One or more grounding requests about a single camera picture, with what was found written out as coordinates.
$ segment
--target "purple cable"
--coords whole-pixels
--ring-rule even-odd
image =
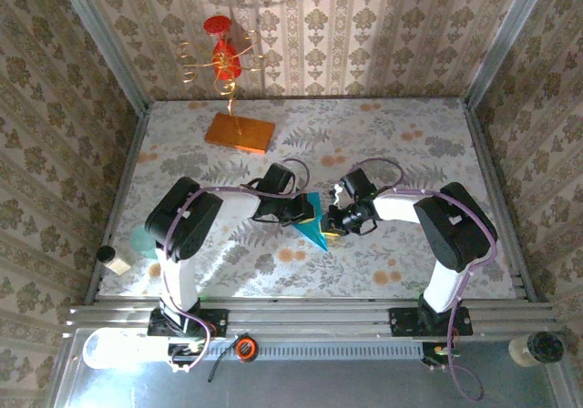
[[[391,164],[395,167],[397,167],[397,169],[399,170],[399,172],[401,173],[401,176],[397,179],[397,181],[391,185],[390,188],[396,187],[397,185],[400,185],[403,183],[404,180],[404,169],[398,164],[398,162],[394,161],[394,160],[390,160],[387,158],[368,158],[365,160],[361,160],[360,162],[356,162],[352,168],[350,168],[350,171],[348,171],[349,173],[352,173],[353,171],[355,171],[357,168],[359,168],[360,166],[368,163],[368,162],[386,162],[387,164]]]
[[[304,183],[304,185],[300,189],[298,189],[297,191],[292,192],[290,194],[270,194],[267,192],[261,192],[261,191],[255,190],[255,189],[247,189],[244,187],[206,187],[206,188],[201,188],[198,191],[194,192],[194,194],[192,194],[186,200],[186,202],[184,203],[182,208],[180,208],[179,213],[176,215],[176,217],[174,218],[174,220],[170,224],[170,227],[169,227],[168,232],[166,234],[166,238],[164,239],[164,256],[166,256],[167,259],[169,258],[168,245],[170,242],[170,238],[172,238],[172,234],[176,230],[176,227],[179,225],[179,222],[180,222],[180,219],[182,218],[182,215],[184,214],[184,212],[186,212],[186,210],[189,208],[189,206],[192,204],[192,202],[203,192],[219,192],[219,191],[243,192],[243,193],[252,194],[255,196],[271,197],[272,199],[293,199],[294,197],[302,194],[302,192],[306,189],[306,187],[310,183],[310,169],[308,168],[306,163],[300,159],[287,158],[287,159],[284,159],[282,162],[297,162],[304,167],[304,169],[306,170],[306,182]],[[202,326],[202,328],[205,331],[204,347],[202,348],[202,352],[197,357],[197,359],[194,362],[192,362],[191,364],[189,364],[188,370],[190,370],[190,369],[192,369],[192,367],[197,365],[200,362],[200,360],[202,360],[204,355],[209,350],[209,347],[210,347],[210,329],[207,326],[207,324],[203,320],[201,320],[199,317],[197,317],[194,314],[184,312],[181,308],[178,307],[178,305],[174,302],[174,299],[172,299],[172,295],[170,294],[168,281],[166,279],[166,273],[163,274],[163,279],[164,279],[164,287],[166,288],[166,292],[168,293],[168,296],[170,298],[170,302],[172,303],[172,306],[176,309],[177,313],[180,314],[181,316],[189,319],[189,320],[195,321],[200,326]]]
[[[473,372],[471,372],[463,367],[454,365],[454,355],[452,354],[452,335],[454,332],[454,321],[455,321],[455,313],[457,312],[457,305],[459,304],[459,302],[462,298],[462,294],[464,292],[465,286],[469,282],[470,278],[474,275],[474,271],[476,269],[479,269],[480,267],[484,267],[485,265],[489,264],[490,262],[492,262],[493,260],[496,259],[496,255],[498,253],[498,249],[496,247],[496,240],[494,239],[494,236],[492,235],[492,233],[490,232],[490,230],[488,229],[486,224],[484,224],[484,222],[480,218],[478,218],[478,216],[470,208],[468,208],[465,204],[461,203],[460,201],[454,199],[453,197],[449,197],[446,194],[443,194],[443,193],[437,192],[437,191],[433,191],[430,189],[424,189],[424,190],[420,190],[420,189],[398,189],[397,190],[397,189],[395,189],[394,192],[399,193],[399,194],[410,194],[410,195],[429,194],[431,196],[436,196],[440,199],[443,199],[454,206],[457,206],[463,212],[465,212],[470,219],[472,219],[476,223],[477,227],[480,228],[480,230],[482,230],[482,233],[484,233],[488,242],[490,243],[490,248],[492,249],[492,251],[490,252],[490,256],[487,257],[485,260],[482,260],[480,262],[472,264],[467,269],[467,272],[465,273],[464,278],[462,279],[459,287],[457,288],[457,292],[455,293],[454,301],[452,302],[452,313],[449,316],[449,323],[447,325],[447,360],[449,362],[449,372],[452,375],[452,379],[454,380],[455,387],[457,387],[457,390],[468,401],[480,402],[482,399],[484,399],[484,394],[485,394],[484,385],[482,384],[482,382],[480,381],[480,379],[477,377],[477,375],[475,373],[473,373]],[[463,370],[465,372],[469,372],[472,376],[474,376],[476,378],[476,380],[480,386],[480,395],[478,397],[476,397],[476,398],[471,397],[464,392],[461,384],[457,380],[457,376],[455,375],[456,368],[459,370]]]

